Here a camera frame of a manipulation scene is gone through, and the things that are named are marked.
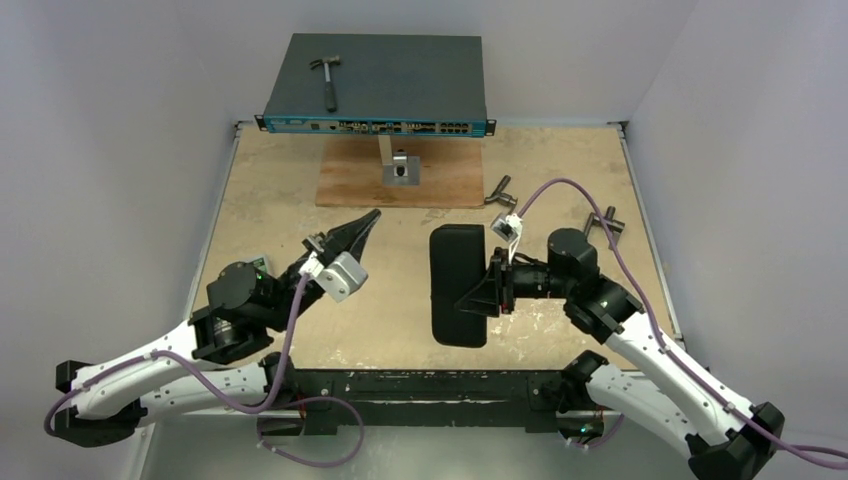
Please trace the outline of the black zip tool case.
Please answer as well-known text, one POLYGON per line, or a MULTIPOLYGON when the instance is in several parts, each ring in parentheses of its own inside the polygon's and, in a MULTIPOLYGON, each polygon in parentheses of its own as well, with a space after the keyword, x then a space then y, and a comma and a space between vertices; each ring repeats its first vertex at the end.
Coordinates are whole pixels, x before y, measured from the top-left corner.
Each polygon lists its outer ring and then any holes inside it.
POLYGON ((456 303, 486 274, 485 233, 479 224, 445 224, 429 237, 431 332, 441 345, 481 348, 487 317, 456 303))

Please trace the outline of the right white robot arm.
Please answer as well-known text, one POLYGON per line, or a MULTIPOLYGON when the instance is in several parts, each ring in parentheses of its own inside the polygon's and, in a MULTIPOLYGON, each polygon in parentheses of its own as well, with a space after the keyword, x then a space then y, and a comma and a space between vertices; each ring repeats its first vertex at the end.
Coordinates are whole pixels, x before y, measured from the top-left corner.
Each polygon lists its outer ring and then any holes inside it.
POLYGON ((479 225, 453 225, 430 252, 432 331, 443 345, 482 347, 487 321, 519 298, 563 301, 571 324, 626 358, 635 381, 603 356, 583 352, 562 371, 561 410, 590 402, 620 412, 680 453, 699 479, 751 479, 774 456, 785 418, 712 377, 665 333, 628 290, 602 274, 596 249, 574 228, 547 240, 543 261, 485 252, 479 225))

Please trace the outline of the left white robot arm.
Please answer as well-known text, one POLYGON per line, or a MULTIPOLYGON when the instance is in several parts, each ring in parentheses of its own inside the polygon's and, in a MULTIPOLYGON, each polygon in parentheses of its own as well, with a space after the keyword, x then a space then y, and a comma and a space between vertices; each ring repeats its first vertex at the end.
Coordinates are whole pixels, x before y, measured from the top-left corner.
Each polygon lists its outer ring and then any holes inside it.
POLYGON ((381 216, 373 209, 308 236, 279 276, 231 263, 207 285, 207 305, 170 332, 110 361, 58 364, 62 395, 45 415, 45 433, 94 448, 167 414, 217 404, 248 415, 289 407, 298 395, 288 368, 297 320, 321 298, 342 302, 365 284, 362 254, 381 216))

